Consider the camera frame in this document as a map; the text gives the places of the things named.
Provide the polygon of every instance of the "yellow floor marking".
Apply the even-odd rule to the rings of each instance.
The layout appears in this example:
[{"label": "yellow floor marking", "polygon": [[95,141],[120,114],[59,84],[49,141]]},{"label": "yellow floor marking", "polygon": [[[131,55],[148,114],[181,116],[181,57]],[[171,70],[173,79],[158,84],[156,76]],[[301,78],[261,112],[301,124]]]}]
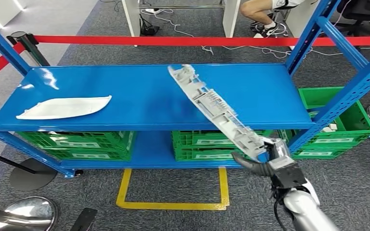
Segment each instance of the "yellow floor marking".
[{"label": "yellow floor marking", "polygon": [[131,169],[125,169],[121,179],[119,194],[116,204],[121,208],[128,209],[173,209],[173,210],[226,210],[229,205],[229,191],[227,185],[226,168],[219,168],[219,184],[221,192],[220,204],[204,203],[148,203],[148,202],[126,202],[128,185],[130,184]]}]

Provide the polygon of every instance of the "crate label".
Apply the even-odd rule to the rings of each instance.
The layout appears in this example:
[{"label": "crate label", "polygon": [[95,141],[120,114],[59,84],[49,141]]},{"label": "crate label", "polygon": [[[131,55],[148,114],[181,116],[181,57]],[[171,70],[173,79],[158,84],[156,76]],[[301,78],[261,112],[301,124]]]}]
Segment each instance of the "crate label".
[{"label": "crate label", "polygon": [[88,159],[110,159],[110,156],[107,154],[78,154],[78,153],[72,153],[73,157],[76,158],[88,158]]},{"label": "crate label", "polygon": [[134,132],[130,131],[130,134],[128,136],[128,143],[127,143],[127,151],[131,148],[132,138],[134,137]]},{"label": "crate label", "polygon": [[348,143],[354,142],[354,138],[317,139],[314,143]]},{"label": "crate label", "polygon": [[58,146],[79,147],[79,148],[99,148],[100,145],[96,142],[69,142],[55,141]]},{"label": "crate label", "polygon": [[212,145],[212,144],[233,144],[229,139],[226,140],[198,140],[197,144],[200,145]]},{"label": "crate label", "polygon": [[195,159],[232,159],[232,154],[196,155]]},{"label": "crate label", "polygon": [[301,152],[297,155],[317,155],[317,156],[327,156],[327,155],[332,155],[332,152]]}]

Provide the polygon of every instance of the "white plastic part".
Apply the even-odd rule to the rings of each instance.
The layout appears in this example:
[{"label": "white plastic part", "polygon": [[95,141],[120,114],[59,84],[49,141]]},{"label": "white plastic part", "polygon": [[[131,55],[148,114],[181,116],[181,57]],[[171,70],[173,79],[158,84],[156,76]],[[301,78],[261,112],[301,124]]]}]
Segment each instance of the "white plastic part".
[{"label": "white plastic part", "polygon": [[38,103],[25,110],[17,119],[62,119],[92,114],[103,109],[111,100],[107,97],[57,98]]},{"label": "white plastic part", "polygon": [[331,128],[330,127],[325,127],[325,128],[323,128],[323,130],[322,130],[323,132],[333,132],[333,130],[331,130]]},{"label": "white plastic part", "polygon": [[331,130],[333,130],[333,131],[337,130],[337,125],[336,124],[329,124],[328,127],[330,127]]},{"label": "white plastic part", "polygon": [[213,89],[198,78],[191,65],[168,71],[192,103],[244,154],[258,162],[258,155],[266,152],[262,137],[244,126],[233,109]]}]

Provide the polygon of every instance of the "gray carpet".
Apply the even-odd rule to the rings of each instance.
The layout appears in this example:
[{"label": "gray carpet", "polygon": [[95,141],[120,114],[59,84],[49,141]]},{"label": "gray carpet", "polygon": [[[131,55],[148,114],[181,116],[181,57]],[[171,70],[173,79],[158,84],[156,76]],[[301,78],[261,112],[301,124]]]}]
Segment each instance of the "gray carpet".
[{"label": "gray carpet", "polygon": [[[175,4],[183,1],[169,1]],[[207,0],[194,1],[210,4]],[[122,11],[113,11],[112,3],[98,3],[80,34],[127,35]],[[223,36],[221,10],[175,11],[171,17],[181,23],[180,30],[196,36]],[[180,36],[172,27],[158,20],[159,35]],[[251,36],[249,21],[239,18],[236,36]],[[200,47],[70,46],[60,65],[87,64],[157,64],[157,63],[234,63],[282,62],[260,50],[242,48],[228,51],[213,48],[214,56]],[[315,48],[335,53],[334,48]],[[363,50],[370,58],[370,50]],[[342,56],[307,55],[294,80],[298,87],[342,86],[355,74]],[[370,104],[370,93],[362,100]],[[25,157],[13,149],[5,154],[20,161]],[[370,140],[334,160],[305,160],[300,165],[316,188],[325,213],[343,231],[370,231]],[[170,230],[170,231],[279,231],[269,199],[269,180],[252,176],[243,169],[228,169],[230,206],[226,211],[127,210],[115,205],[122,170],[86,170],[72,180],[63,176],[33,192],[20,192],[9,186],[5,171],[0,179],[0,209],[26,196],[46,196],[55,201],[60,218],[54,230],[66,231],[85,207],[99,210],[93,230]],[[133,170],[127,201],[204,202],[220,201],[217,169]],[[283,222],[292,230],[289,219]]]}]

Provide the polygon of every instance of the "stanchion post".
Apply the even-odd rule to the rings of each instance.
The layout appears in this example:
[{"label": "stanchion post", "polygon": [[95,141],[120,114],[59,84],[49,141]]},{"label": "stanchion post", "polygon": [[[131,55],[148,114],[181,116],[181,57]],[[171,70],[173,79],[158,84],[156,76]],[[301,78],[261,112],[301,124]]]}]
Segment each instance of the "stanchion post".
[{"label": "stanchion post", "polygon": [[17,42],[21,43],[27,53],[29,54],[32,61],[34,61],[39,66],[50,66],[49,62],[43,56],[43,54],[39,51],[38,42],[34,39],[32,34],[27,34],[24,31],[17,31],[12,33],[10,36],[6,37],[12,44],[16,44]]},{"label": "stanchion post", "polygon": [[29,173],[32,173],[32,174],[36,174],[36,171],[35,170],[32,170],[32,169],[30,169],[28,167],[25,167],[25,166],[20,165],[20,164],[18,164],[16,162],[13,162],[12,160],[8,160],[8,159],[6,159],[6,158],[4,158],[2,156],[0,156],[0,161],[2,161],[4,163],[7,163],[9,165],[12,165],[13,167],[20,168],[23,171],[26,171],[26,172],[29,172]]}]

